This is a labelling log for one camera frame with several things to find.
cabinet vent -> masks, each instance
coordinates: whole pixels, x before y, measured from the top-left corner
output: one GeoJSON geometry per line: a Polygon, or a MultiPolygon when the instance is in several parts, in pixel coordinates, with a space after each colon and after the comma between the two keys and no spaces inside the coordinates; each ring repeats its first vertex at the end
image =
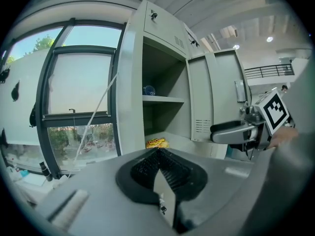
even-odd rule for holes
{"type": "Polygon", "coordinates": [[[195,120],[195,131],[198,133],[210,133],[210,120],[195,120]]]}
{"type": "Polygon", "coordinates": [[[174,37],[175,37],[176,44],[178,44],[184,49],[184,43],[182,42],[182,40],[180,40],[177,36],[174,36],[174,37]]]}

yellow snack bag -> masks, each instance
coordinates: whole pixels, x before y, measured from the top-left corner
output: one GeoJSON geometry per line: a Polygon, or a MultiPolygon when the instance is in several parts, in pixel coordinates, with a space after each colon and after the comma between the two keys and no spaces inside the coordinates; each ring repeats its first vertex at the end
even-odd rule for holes
{"type": "Polygon", "coordinates": [[[154,138],[147,141],[146,148],[169,148],[169,142],[165,138],[154,138]]]}

railing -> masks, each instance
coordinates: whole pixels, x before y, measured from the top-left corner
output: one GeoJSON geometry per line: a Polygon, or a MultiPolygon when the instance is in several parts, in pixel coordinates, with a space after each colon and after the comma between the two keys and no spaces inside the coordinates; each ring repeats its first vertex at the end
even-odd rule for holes
{"type": "Polygon", "coordinates": [[[265,78],[271,76],[294,75],[291,64],[268,65],[245,70],[247,79],[265,78]]]}

cabinet shelf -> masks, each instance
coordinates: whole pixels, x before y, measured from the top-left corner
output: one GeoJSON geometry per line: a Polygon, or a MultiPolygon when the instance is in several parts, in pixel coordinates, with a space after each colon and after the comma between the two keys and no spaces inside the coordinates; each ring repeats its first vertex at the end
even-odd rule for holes
{"type": "Polygon", "coordinates": [[[144,106],[151,106],[151,105],[161,104],[165,102],[184,103],[185,101],[182,98],[143,95],[142,102],[144,106]]]}

sky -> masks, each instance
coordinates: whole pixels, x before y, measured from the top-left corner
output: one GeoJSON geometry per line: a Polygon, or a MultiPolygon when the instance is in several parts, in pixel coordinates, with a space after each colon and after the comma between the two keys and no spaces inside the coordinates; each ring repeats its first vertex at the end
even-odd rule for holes
{"type": "MultiPolygon", "coordinates": [[[[38,38],[42,39],[49,35],[51,38],[55,39],[61,30],[62,28],[51,29],[24,38],[14,45],[9,56],[13,56],[16,60],[20,59],[25,53],[33,50],[38,38]]],[[[64,44],[66,46],[98,45],[116,48],[120,33],[120,29],[99,26],[75,26],[67,36],[64,44]]]]}

